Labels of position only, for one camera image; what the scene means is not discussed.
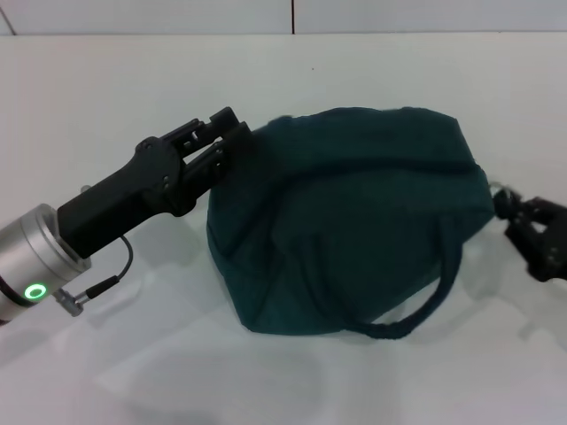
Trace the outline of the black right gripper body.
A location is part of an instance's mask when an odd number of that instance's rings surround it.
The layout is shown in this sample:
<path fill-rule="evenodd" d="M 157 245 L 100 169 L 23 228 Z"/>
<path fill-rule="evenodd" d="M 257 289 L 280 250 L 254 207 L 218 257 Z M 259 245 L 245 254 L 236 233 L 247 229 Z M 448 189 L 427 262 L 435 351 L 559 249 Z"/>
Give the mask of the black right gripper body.
<path fill-rule="evenodd" d="M 566 280 L 566 232 L 548 229 L 536 235 L 528 273 L 539 282 Z"/>

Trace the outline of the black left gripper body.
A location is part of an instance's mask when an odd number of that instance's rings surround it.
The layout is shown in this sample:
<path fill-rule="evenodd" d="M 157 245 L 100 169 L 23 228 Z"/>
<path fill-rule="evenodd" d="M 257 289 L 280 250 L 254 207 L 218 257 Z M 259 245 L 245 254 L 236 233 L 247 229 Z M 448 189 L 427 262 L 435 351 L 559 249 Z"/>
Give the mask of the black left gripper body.
<path fill-rule="evenodd" d="M 184 168 L 173 144 L 143 140 L 124 167 L 58 208 L 59 235 L 88 258 L 154 215 L 182 217 L 195 207 L 183 189 Z"/>

